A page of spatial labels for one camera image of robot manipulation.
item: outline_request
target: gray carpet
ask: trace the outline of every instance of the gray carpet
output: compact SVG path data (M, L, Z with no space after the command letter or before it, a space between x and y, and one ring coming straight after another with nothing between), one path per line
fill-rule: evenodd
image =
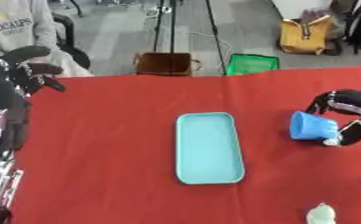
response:
M53 5L55 11L70 15L75 21L77 45L91 57L94 74L133 74L136 53L152 50L156 18L146 17L142 7L136 5L140 1L134 1L132 7L107 7L95 5L94 0L80 0L83 18L75 15L75 9L64 10ZM145 0L145 8L158 2ZM256 53L280 57L282 69L361 66L361 53L354 55L348 46L338 57L288 54L276 49L280 15L269 0L211 0L211 3L220 39L225 42L222 49L227 62L232 53ZM163 18L160 38L163 52L169 49L170 15ZM216 43L212 37L201 35L212 34L205 1L185 0L177 18L176 51L192 53L202 62L203 69L196 76L220 75Z

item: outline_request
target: gray sweatshirt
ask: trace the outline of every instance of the gray sweatshirt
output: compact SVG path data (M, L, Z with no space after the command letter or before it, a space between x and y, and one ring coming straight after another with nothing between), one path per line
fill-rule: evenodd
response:
M56 30L47 0L0 0L0 56L22 46L46 46L47 63L61 66L65 76L86 76L70 55L56 45Z

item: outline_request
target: blue cup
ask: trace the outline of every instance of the blue cup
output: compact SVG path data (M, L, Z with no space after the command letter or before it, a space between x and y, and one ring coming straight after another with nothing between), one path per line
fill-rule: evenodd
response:
M336 121L296 111L291 118L290 133L291 138L297 140L334 138L338 125Z

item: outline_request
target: robotic hand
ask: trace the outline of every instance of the robotic hand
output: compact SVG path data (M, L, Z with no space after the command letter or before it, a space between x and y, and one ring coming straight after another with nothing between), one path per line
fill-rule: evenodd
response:
M306 112L314 114L317 111L323 115L328 110L350 116L360 116L357 120L345 125L334 139L323 141L328 146L347 146L361 140L361 91L337 90L318 95Z
M62 73L60 67L24 63L49 53L42 46L27 46L0 57L0 224L11 218L9 207L24 174L14 168L14 152L26 140L31 107L26 98L45 86L65 91L57 80L47 76Z

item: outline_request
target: green plastic basket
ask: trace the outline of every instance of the green plastic basket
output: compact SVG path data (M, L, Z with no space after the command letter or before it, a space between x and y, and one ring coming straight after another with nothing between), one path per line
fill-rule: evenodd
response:
M280 60L278 57L234 53L231 56L227 75L260 74L279 69Z

